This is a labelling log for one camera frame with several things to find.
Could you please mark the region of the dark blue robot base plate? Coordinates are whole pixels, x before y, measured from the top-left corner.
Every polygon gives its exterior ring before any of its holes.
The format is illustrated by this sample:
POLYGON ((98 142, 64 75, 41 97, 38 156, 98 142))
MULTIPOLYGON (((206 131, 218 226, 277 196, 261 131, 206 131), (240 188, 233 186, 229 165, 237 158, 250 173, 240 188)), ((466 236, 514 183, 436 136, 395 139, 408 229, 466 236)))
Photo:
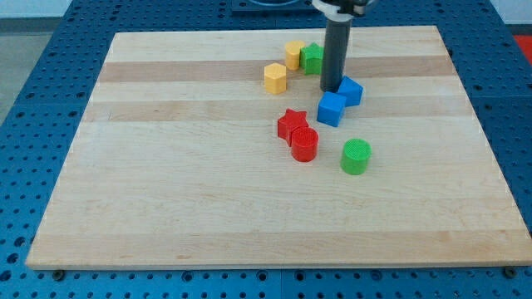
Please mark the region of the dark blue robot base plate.
POLYGON ((230 0, 233 15, 271 12, 315 12, 311 0, 230 0))

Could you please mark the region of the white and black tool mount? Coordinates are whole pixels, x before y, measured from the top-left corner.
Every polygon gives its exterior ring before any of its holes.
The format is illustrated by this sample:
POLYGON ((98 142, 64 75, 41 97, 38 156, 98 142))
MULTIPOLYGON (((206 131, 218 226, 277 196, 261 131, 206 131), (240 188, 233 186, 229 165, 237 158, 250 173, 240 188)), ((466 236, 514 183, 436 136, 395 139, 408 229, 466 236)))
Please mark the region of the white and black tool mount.
POLYGON ((365 16, 377 0, 312 0, 311 4, 329 21, 351 21, 365 16))

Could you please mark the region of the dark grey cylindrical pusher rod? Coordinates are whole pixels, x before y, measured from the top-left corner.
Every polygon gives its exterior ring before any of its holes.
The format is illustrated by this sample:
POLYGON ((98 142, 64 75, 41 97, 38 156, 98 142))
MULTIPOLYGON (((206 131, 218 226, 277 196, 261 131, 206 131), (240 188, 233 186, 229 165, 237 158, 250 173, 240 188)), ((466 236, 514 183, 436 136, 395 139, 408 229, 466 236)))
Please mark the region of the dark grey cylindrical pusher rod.
POLYGON ((336 92, 341 85, 351 27, 352 20, 327 20, 320 79, 320 88, 324 92, 336 92))

